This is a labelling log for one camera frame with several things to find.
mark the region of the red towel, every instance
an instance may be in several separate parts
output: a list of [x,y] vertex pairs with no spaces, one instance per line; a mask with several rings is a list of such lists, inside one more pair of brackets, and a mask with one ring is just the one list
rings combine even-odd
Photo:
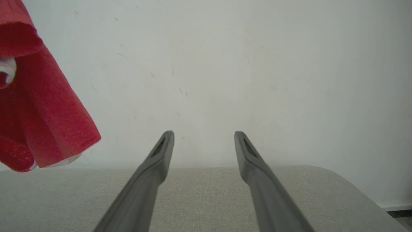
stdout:
[[0,89],[0,155],[2,140],[11,141],[45,167],[100,140],[21,0],[0,0],[0,57],[15,57],[17,64],[13,82]]

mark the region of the floor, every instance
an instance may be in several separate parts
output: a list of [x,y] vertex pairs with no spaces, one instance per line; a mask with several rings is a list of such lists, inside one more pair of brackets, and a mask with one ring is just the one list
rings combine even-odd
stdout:
[[411,217],[395,218],[395,220],[397,220],[403,227],[412,232],[412,226],[409,225],[410,219]]

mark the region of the gray upholstered ottoman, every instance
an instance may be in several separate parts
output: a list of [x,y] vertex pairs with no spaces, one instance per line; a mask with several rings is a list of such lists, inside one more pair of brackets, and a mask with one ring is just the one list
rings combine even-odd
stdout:
[[[338,174],[272,167],[315,231],[406,231]],[[92,231],[134,170],[0,172],[0,230]],[[257,232],[249,187],[237,168],[173,169],[160,186],[151,232]]]

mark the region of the wall stain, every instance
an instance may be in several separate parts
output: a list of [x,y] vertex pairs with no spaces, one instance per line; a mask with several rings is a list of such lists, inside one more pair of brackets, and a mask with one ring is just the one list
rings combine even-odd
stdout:
[[86,158],[86,154],[83,154],[84,159],[89,163],[90,166],[93,166],[90,161]]
[[99,92],[99,91],[94,87],[93,84],[91,85],[91,87],[94,89],[94,91]]
[[127,57],[127,56],[125,56],[122,52],[121,53],[117,53],[119,56],[121,56],[121,57],[124,57],[124,58],[126,58],[126,59],[128,59],[129,61],[130,61],[130,59]]

